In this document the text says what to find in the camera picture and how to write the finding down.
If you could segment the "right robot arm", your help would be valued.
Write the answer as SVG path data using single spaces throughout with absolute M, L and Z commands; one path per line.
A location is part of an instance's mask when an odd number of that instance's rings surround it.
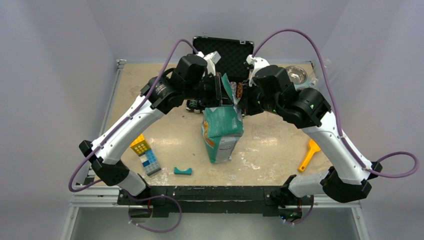
M 269 112 L 282 117 L 314 140 L 332 166 L 313 175 L 292 175 L 281 188 L 280 196 L 288 204 L 307 195 L 327 195 L 339 203 L 365 199 L 376 178 L 371 170 L 381 172 L 382 165 L 365 157 L 344 141 L 350 139 L 338 132 L 335 111 L 319 90 L 296 89 L 287 70 L 277 65 L 254 69 L 243 86 L 239 106 L 248 116 Z

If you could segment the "green pet food bag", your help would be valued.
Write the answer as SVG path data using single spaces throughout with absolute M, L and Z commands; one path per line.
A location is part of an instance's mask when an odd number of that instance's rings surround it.
M 201 126 L 205 149 L 212 164 L 231 161 L 231 154 L 244 134 L 241 111 L 237 108 L 236 87 L 226 73 L 222 81 L 229 103 L 206 108 Z

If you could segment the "yellow plastic scoop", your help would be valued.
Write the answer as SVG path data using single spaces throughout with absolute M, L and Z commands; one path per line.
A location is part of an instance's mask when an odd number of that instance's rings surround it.
M 310 139 L 308 142 L 308 151 L 304 159 L 300 163 L 299 167 L 297 168 L 297 170 L 299 172 L 304 172 L 306 168 L 308 167 L 308 165 L 310 164 L 310 161 L 313 158 L 314 154 L 320 151 L 321 151 L 320 146 L 313 139 Z

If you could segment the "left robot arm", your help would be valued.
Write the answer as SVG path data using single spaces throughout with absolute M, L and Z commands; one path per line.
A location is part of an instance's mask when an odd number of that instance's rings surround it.
M 217 51 L 181 57 L 175 68 L 161 70 L 148 81 L 112 127 L 97 139 L 80 144 L 82 153 L 101 181 L 127 191 L 138 205 L 148 201 L 146 182 L 122 162 L 123 153 L 144 130 L 180 107 L 185 100 L 199 100 L 206 108 L 222 105 L 227 95 L 222 92 L 222 81 L 215 67 L 220 59 Z

